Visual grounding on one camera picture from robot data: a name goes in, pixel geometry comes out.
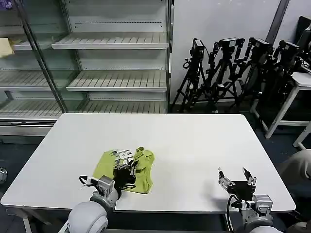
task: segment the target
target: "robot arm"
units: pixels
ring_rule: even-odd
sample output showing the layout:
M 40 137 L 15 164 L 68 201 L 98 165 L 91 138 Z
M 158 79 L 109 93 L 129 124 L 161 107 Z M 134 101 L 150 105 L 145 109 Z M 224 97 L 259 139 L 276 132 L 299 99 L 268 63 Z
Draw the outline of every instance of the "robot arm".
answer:
M 224 176 L 224 173 L 219 168 L 218 183 L 229 194 L 227 205 L 227 222 L 230 231 L 230 206 L 238 208 L 243 218 L 243 232 L 245 233 L 273 233 L 279 232 L 272 227 L 273 218 L 270 215 L 272 209 L 272 200 L 268 195 L 253 195 L 256 189 L 256 177 L 252 177 L 251 173 L 243 168 L 244 175 L 247 181 L 231 181 Z
M 100 233 L 108 226 L 107 215 L 114 211 L 121 191 L 134 188 L 137 166 L 132 158 L 114 168 L 114 178 L 102 176 L 100 179 L 80 176 L 80 182 L 86 187 L 95 187 L 89 201 L 79 203 L 70 212 L 67 223 L 60 233 Z

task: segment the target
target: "white stand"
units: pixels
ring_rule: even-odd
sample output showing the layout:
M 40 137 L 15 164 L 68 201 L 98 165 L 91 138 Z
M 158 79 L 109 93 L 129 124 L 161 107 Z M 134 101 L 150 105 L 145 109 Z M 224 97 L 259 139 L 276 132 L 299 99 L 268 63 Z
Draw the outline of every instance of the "white stand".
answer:
M 271 126 L 268 126 L 262 122 L 263 128 L 266 131 L 265 137 L 269 139 L 274 131 L 276 130 L 277 126 L 279 125 L 287 125 L 287 126 L 306 126 L 309 124 L 308 121 L 294 121 L 294 120 L 282 120 L 284 115 L 286 114 L 287 110 L 291 106 L 293 100 L 296 98 L 298 92 L 300 90 L 311 90 L 311 74 L 309 73 L 294 73 L 293 79 L 295 80 L 295 87 L 292 89 L 290 94 L 288 95 L 287 99 L 285 100 L 281 110 L 277 114 L 276 118 L 273 120 Z M 253 106 L 251 108 L 251 112 L 255 114 L 256 118 L 259 118 L 259 113 L 256 111 L 258 101 L 254 101 Z
M 305 150 L 306 148 L 302 144 L 302 141 L 305 140 L 305 138 L 308 136 L 308 134 L 310 132 L 311 132 L 311 122 L 307 125 L 307 127 L 304 129 L 304 131 L 301 133 L 301 135 L 293 143 L 293 146 L 299 147 L 300 149 Z

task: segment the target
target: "empty shelf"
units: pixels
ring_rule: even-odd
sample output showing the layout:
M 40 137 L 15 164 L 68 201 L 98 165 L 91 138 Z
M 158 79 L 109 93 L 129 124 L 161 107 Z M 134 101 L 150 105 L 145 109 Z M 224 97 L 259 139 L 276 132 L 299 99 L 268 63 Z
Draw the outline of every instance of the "empty shelf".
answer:
M 165 102 L 90 100 L 80 113 L 166 113 Z
M 0 119 L 57 119 L 60 115 L 55 100 L 11 100 L 0 109 Z
M 32 50 L 30 43 L 25 35 L 13 35 L 9 36 L 13 43 L 14 51 Z M 37 42 L 42 50 L 50 49 L 51 44 L 54 42 L 54 38 L 51 34 L 39 34 L 37 35 Z
M 71 70 L 54 70 L 55 84 L 64 88 Z M 4 91 L 50 91 L 41 70 L 0 71 L 0 90 Z
M 72 33 L 53 43 L 55 50 L 166 49 L 166 33 Z
M 166 71 L 81 71 L 68 91 L 166 91 Z

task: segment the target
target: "yellow-green cloth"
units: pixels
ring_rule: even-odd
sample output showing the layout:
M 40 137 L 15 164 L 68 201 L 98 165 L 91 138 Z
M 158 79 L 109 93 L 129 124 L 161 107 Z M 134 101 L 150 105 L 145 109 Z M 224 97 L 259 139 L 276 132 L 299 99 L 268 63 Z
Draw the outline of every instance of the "yellow-green cloth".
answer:
M 136 166 L 136 187 L 133 189 L 127 189 L 127 191 L 143 194 L 149 193 L 152 187 L 150 172 L 154 159 L 155 156 L 150 150 L 145 150 L 144 147 L 136 149 L 136 153 L 134 155 L 134 160 L 138 161 Z M 114 164 L 115 156 L 113 154 L 113 150 L 104 152 L 94 170 L 93 177 L 100 179 L 103 175 L 105 175 L 113 178 Z

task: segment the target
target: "tripod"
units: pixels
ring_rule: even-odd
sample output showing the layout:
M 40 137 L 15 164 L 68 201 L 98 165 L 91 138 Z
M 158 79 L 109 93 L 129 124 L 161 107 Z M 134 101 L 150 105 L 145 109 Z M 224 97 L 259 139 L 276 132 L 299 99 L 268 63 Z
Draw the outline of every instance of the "tripod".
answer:
M 250 51 L 252 51 L 251 58 L 247 63 L 245 63 L 248 60 Z M 245 97 L 251 95 L 253 98 L 257 98 L 261 93 L 261 86 L 264 82 L 265 73 L 270 70 L 275 63 L 275 59 L 272 59 L 273 51 L 273 46 L 268 42 L 261 39 L 255 39 L 253 37 L 249 38 L 249 43 L 247 45 L 242 65 L 240 66 L 238 78 L 242 77 L 248 67 L 250 67 L 250 70 L 247 74 L 245 82 L 238 80 L 241 85 L 242 92 L 238 98 L 235 99 L 234 104 L 229 107 L 229 111 L 235 105 L 239 107 Z
M 294 86 L 292 74 L 301 66 L 300 47 L 290 42 L 280 41 L 273 57 L 276 60 L 281 54 L 281 59 L 267 72 L 264 92 L 259 103 L 263 105 L 280 104 Z
M 227 92 L 229 92 L 231 95 L 234 96 L 236 99 L 238 97 L 235 82 L 239 78 L 237 74 L 235 74 L 238 64 L 242 62 L 242 59 L 239 58 L 243 43 L 243 38 L 230 38 L 230 39 L 224 39 L 220 40 L 218 43 L 214 44 L 213 52 L 209 55 L 208 63 L 210 64 L 210 69 L 207 70 L 208 79 L 207 83 L 211 83 L 213 77 L 219 70 L 219 73 L 217 75 L 216 81 L 212 85 L 210 89 L 210 101 L 207 104 L 207 110 L 211 110 L 213 112 L 217 111 L 216 103 L 223 99 Z M 237 46 L 237 52 L 235 54 L 234 58 L 234 64 L 232 64 L 232 54 L 235 51 L 235 47 Z M 215 57 L 219 51 L 219 49 L 222 48 L 223 51 L 223 57 L 220 59 L 218 65 L 215 68 Z M 226 82 L 222 84 L 225 71 L 229 68 L 230 75 L 229 75 L 229 82 Z
M 205 75 L 203 72 L 202 61 L 204 59 L 204 49 L 201 40 L 193 39 L 192 48 L 190 50 L 190 61 L 185 59 L 186 62 L 183 64 L 184 69 L 188 69 L 178 91 L 177 95 L 172 103 L 172 108 L 175 106 L 176 101 L 178 100 L 179 95 L 183 96 L 183 101 L 180 106 L 179 112 L 183 112 L 185 109 L 187 111 L 193 107 L 198 101 L 206 101 L 199 100 L 202 95 L 206 96 L 208 90 L 208 84 L 205 79 Z M 203 84 L 199 86 L 200 76 L 202 76 Z M 187 82 L 186 90 L 183 92 L 184 86 Z

